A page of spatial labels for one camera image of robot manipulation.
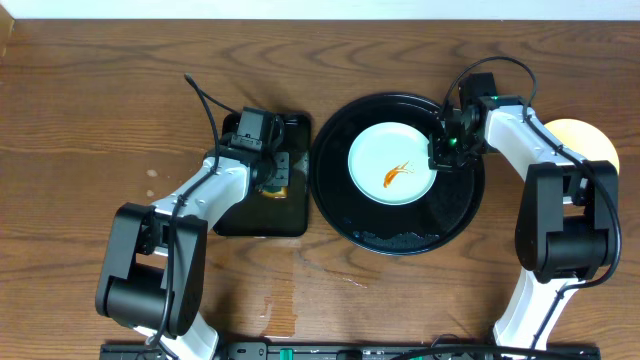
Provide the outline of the orange green sponge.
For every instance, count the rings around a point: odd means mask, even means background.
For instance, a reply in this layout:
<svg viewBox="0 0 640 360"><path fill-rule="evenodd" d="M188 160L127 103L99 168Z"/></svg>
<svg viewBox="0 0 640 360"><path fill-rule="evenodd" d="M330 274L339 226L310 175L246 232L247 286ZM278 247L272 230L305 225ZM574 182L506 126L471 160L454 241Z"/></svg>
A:
<svg viewBox="0 0 640 360"><path fill-rule="evenodd" d="M261 194L272 199L285 199L288 196L288 188L278 186L265 186L261 189Z"/></svg>

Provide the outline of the stained light blue plate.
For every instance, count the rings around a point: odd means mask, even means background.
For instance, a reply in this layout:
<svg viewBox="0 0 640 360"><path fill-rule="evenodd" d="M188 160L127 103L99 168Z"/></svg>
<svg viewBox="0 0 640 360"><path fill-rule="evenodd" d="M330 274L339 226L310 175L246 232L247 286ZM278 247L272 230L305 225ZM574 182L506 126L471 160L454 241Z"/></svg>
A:
<svg viewBox="0 0 640 360"><path fill-rule="evenodd" d="M384 122L363 130L350 146L347 165L356 188L383 205L413 203L429 192L437 172L429 167L429 140L416 128Z"/></svg>

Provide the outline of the yellow plate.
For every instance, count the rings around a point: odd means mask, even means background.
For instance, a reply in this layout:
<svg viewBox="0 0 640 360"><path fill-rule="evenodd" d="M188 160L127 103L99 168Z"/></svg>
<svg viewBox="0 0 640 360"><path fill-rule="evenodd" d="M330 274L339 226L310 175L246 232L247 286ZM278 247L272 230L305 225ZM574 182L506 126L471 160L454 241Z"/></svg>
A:
<svg viewBox="0 0 640 360"><path fill-rule="evenodd" d="M590 161L609 161L620 173L620 160L612 141L595 126L577 119L556 119L545 124L558 140Z"/></svg>

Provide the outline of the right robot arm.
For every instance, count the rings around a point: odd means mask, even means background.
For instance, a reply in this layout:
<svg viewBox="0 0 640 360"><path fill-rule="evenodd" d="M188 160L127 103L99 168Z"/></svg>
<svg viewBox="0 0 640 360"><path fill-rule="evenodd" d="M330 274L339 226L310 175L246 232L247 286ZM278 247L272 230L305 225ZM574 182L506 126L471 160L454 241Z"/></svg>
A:
<svg viewBox="0 0 640 360"><path fill-rule="evenodd" d="M461 105L438 111L443 131L431 140L430 165L464 169L495 150L523 179L514 235L521 272L492 335L499 347L542 352L569 299L617 269L618 171L563 143L519 96L463 96Z"/></svg>

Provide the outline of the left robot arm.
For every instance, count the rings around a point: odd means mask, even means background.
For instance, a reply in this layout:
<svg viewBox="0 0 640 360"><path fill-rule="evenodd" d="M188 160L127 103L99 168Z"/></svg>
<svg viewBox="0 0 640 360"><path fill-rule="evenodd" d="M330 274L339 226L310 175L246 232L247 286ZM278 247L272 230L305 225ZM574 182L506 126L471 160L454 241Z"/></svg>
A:
<svg viewBox="0 0 640 360"><path fill-rule="evenodd" d="M101 350L103 359L211 359L217 332L199 312L208 232L254 187L283 188L284 151L224 150L167 197L115 214L96 291L97 312L145 336Z"/></svg>

